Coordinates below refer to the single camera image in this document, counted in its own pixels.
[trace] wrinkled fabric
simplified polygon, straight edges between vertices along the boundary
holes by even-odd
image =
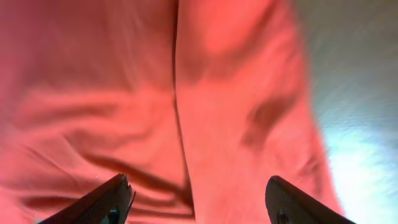
[[[269,223],[280,175],[341,213],[280,0],[0,0],[0,216],[127,174],[128,223]]]

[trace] gray table surface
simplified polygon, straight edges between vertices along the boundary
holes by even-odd
[[[292,3],[346,216],[398,223],[398,0]]]

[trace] garment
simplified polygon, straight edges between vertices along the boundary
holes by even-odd
[[[0,0],[0,216],[118,172],[128,223],[269,223],[280,175],[341,213],[281,0]]]

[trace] red cloth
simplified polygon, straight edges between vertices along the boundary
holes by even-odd
[[[130,223],[269,223],[272,175],[341,212],[285,2],[0,0],[0,33],[2,222],[118,172]]]

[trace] cloth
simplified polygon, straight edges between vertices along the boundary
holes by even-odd
[[[0,216],[118,172],[128,223],[269,223],[280,175],[341,213],[281,0],[0,0]]]

